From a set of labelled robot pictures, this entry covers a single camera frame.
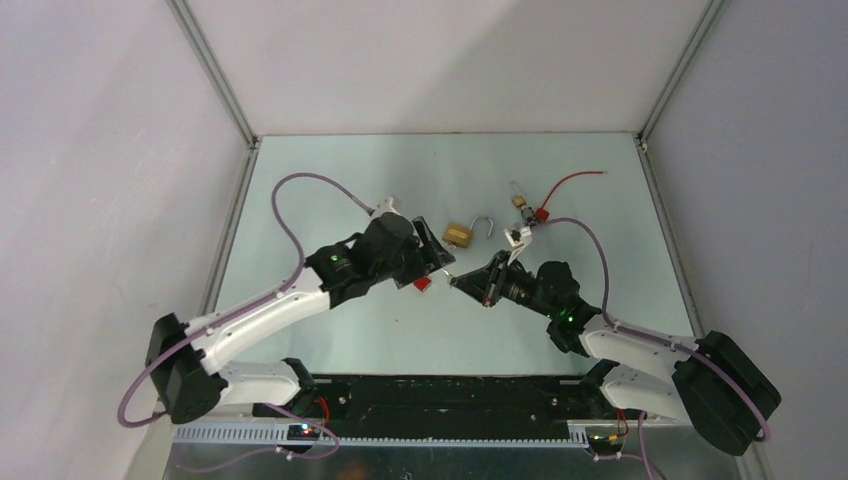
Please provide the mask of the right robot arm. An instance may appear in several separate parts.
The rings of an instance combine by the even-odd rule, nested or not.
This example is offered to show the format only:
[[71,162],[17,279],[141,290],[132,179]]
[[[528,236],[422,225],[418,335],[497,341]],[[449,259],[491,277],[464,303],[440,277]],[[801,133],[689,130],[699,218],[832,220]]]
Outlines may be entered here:
[[782,396],[728,335],[675,337],[605,318],[581,297],[567,263],[548,261],[530,272],[509,257],[500,251],[449,284],[484,307],[508,300],[546,317],[560,351],[596,359],[581,392],[588,414],[639,410],[676,420],[732,456],[763,440]]

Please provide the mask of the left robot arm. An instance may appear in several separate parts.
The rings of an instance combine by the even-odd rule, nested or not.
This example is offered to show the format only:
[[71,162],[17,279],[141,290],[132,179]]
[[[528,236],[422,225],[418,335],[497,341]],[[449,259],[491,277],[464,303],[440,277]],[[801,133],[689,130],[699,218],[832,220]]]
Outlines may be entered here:
[[145,366],[175,425],[215,408],[269,403],[304,416],[316,403],[302,362],[238,363],[247,348],[308,317],[362,297],[387,280],[402,289],[453,264],[455,257],[421,217],[385,213],[362,233],[306,257],[298,274],[228,312],[181,322],[175,314],[153,326]]

